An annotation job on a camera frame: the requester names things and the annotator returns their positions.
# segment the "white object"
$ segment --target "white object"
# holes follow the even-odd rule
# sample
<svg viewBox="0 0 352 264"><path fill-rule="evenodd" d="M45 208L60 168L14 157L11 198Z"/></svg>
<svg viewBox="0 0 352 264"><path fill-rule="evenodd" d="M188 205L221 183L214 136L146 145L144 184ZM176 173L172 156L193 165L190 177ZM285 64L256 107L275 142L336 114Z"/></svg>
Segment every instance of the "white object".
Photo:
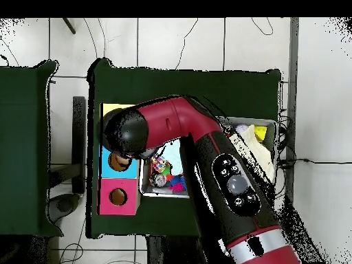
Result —
<svg viewBox="0 0 352 264"><path fill-rule="evenodd" d="M244 131L247 131L247 129L248 129L248 125L246 124L239 124L238 126L236 126L237 133L242 133Z"/></svg>
<svg viewBox="0 0 352 264"><path fill-rule="evenodd" d="M244 148L241 145L240 138L237 134L234 134L230 137L231 143L233 143L236 150L240 153L240 155L245 154L248 156L248 152L252 152L256 162L261 166L267 178L273 182L274 181L274 165L272 163L272 156L270 151L267 150L261 143L256 139L256 135L254 133L254 125L250 125L245 131L240 133L243 141L247 148Z"/></svg>

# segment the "toy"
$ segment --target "toy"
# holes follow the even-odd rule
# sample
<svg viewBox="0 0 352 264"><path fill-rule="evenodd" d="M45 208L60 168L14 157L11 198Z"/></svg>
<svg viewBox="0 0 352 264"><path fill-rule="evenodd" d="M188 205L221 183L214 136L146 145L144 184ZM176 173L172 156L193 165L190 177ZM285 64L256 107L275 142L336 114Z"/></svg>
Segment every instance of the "toy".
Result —
<svg viewBox="0 0 352 264"><path fill-rule="evenodd" d="M166 181L169 182L172 178L174 178L175 176L171 175L171 174L166 174Z"/></svg>
<svg viewBox="0 0 352 264"><path fill-rule="evenodd" d="M149 180L156 187L163 187L166 184L166 177L158 172L153 172Z"/></svg>
<svg viewBox="0 0 352 264"><path fill-rule="evenodd" d="M248 125L246 125L246 124L239 124L238 126L236 126L237 133L242 133L242 132L246 131L247 129L248 129Z"/></svg>
<svg viewBox="0 0 352 264"><path fill-rule="evenodd" d="M254 126L254 133L256 134L256 139L258 142L262 142L265 139L265 134L267 133L266 126Z"/></svg>
<svg viewBox="0 0 352 264"><path fill-rule="evenodd" d="M168 163L163 156L159 155L152 156L151 162L153 164L153 168L159 173L162 173L165 170Z"/></svg>
<svg viewBox="0 0 352 264"><path fill-rule="evenodd" d="M171 174L171 168L172 168L172 165L169 162L167 162L164 171L162 171L163 176L170 175Z"/></svg>
<svg viewBox="0 0 352 264"><path fill-rule="evenodd" d="M186 182L184 179L183 175L177 175L174 176L169 182L168 182L168 189L181 192L187 190Z"/></svg>

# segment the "black metal frame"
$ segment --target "black metal frame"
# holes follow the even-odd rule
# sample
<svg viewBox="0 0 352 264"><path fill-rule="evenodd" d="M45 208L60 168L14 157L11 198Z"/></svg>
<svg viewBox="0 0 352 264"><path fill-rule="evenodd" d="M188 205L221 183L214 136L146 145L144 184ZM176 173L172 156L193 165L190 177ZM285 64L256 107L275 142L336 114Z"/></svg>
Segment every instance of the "black metal frame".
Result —
<svg viewBox="0 0 352 264"><path fill-rule="evenodd" d="M287 132L286 159L294 160L296 140L296 97L297 97L297 73L298 73L298 17L291 17L291 33L289 44L289 92L287 100L287 116L291 119ZM294 167L286 170L286 192L291 202L294 202Z"/></svg>
<svg viewBox="0 0 352 264"><path fill-rule="evenodd" d="M71 179L72 192L85 192L86 100L74 96L72 109L72 164L56 167L49 172L49 187Z"/></svg>

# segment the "yellow object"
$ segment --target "yellow object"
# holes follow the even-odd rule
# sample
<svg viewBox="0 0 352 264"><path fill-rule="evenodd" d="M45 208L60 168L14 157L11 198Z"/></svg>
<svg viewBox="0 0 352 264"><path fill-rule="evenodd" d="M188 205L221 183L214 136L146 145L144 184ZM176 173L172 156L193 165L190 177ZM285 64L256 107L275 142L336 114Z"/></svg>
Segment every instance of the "yellow object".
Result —
<svg viewBox="0 0 352 264"><path fill-rule="evenodd" d="M267 133L267 127L266 126L254 126L254 133L256 134L258 141L262 142L265 139L265 134Z"/></svg>
<svg viewBox="0 0 352 264"><path fill-rule="evenodd" d="M102 104L102 116L105 116L108 112L114 109L125 109L127 107L132 107L134 104L118 104L118 103L103 103Z"/></svg>

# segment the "round button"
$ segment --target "round button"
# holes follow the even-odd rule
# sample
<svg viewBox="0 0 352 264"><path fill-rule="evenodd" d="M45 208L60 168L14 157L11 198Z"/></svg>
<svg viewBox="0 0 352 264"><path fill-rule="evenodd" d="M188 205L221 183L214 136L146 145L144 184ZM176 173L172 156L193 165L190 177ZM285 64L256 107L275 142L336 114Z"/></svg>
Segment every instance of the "round button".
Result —
<svg viewBox="0 0 352 264"><path fill-rule="evenodd" d="M221 175L223 175L223 176L227 176L227 175L228 175L228 171L227 171L227 169L223 169L223 170L221 170Z"/></svg>
<svg viewBox="0 0 352 264"><path fill-rule="evenodd" d="M227 166L227 165L230 165L230 164L231 164L230 160L228 160L228 159L223 160L223 165L224 166Z"/></svg>
<svg viewBox="0 0 352 264"><path fill-rule="evenodd" d="M238 171L239 171L239 167L237 167L237 166L233 166L233 167L231 167L231 170L233 171L233 172L235 172L235 173L237 173Z"/></svg>
<svg viewBox="0 0 352 264"><path fill-rule="evenodd" d="M253 202L253 201L256 200L256 196L251 193L251 194L247 195L247 200L248 200L249 202Z"/></svg>
<svg viewBox="0 0 352 264"><path fill-rule="evenodd" d="M236 199L234 200L234 204L236 206L242 206L244 204L244 200L240 197L236 197Z"/></svg>
<svg viewBox="0 0 352 264"><path fill-rule="evenodd" d="M234 195L244 193L247 188L247 180L241 175L233 175L228 180L228 190Z"/></svg>

